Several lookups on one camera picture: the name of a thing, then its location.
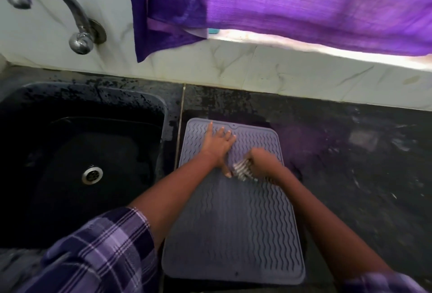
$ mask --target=purple towel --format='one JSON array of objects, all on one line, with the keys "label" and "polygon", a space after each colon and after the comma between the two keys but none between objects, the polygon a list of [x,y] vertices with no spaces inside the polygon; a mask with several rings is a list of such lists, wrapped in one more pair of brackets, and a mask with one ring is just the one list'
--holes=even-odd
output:
[{"label": "purple towel", "polygon": [[[372,53],[432,50],[432,0],[132,0],[132,9],[138,62],[201,40],[183,27],[247,30]],[[147,18],[178,30],[152,30]]]}]

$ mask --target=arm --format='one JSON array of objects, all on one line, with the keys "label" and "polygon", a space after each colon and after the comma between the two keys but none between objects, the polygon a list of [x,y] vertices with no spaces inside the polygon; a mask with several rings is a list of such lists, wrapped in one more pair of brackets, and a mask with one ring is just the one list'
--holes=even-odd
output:
[{"label": "arm", "polygon": [[338,281],[367,272],[392,272],[357,234],[322,204],[277,158],[264,149],[251,149],[253,172],[269,176],[299,212],[334,278]]},{"label": "arm", "polygon": [[130,204],[147,218],[156,249],[204,177],[215,167],[222,168],[226,175],[230,173],[224,158],[235,142],[235,135],[231,136],[230,131],[225,134],[223,127],[214,136],[212,132],[213,123],[210,123],[200,153]]}]

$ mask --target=hand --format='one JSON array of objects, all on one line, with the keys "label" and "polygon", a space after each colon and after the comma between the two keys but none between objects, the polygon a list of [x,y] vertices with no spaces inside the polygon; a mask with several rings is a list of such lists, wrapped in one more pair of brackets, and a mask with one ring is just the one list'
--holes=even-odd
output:
[{"label": "hand", "polygon": [[278,168],[283,167],[276,155],[262,148],[253,147],[245,158],[252,161],[251,170],[256,177],[272,178]]},{"label": "hand", "polygon": [[213,135],[212,121],[207,127],[200,154],[211,156],[215,160],[215,167],[221,168],[225,176],[231,177],[231,170],[225,164],[225,156],[234,142],[235,135],[231,135],[231,131],[225,133],[224,127]]}]

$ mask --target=chrome faucet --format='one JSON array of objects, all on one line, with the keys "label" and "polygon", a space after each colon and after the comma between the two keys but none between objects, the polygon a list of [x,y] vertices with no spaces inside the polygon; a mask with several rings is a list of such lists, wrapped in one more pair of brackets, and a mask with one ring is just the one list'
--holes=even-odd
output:
[{"label": "chrome faucet", "polygon": [[[31,0],[7,0],[16,9],[29,9]],[[77,0],[63,0],[72,12],[79,32],[74,33],[69,39],[70,48],[77,54],[87,54],[93,49],[94,44],[102,44],[106,41],[106,32],[100,23],[90,19]]]}]

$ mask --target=gray drying mat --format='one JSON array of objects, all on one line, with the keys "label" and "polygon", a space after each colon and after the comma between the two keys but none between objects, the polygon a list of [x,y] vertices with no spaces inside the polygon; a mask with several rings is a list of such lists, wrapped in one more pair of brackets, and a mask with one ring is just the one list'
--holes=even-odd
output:
[{"label": "gray drying mat", "polygon": [[[187,122],[180,165],[192,159],[210,120]],[[251,147],[282,160],[279,138],[268,128],[213,121],[237,135],[228,164]],[[164,246],[162,268],[173,278],[295,285],[305,265],[291,203],[268,182],[239,181],[213,170],[192,194]]]}]

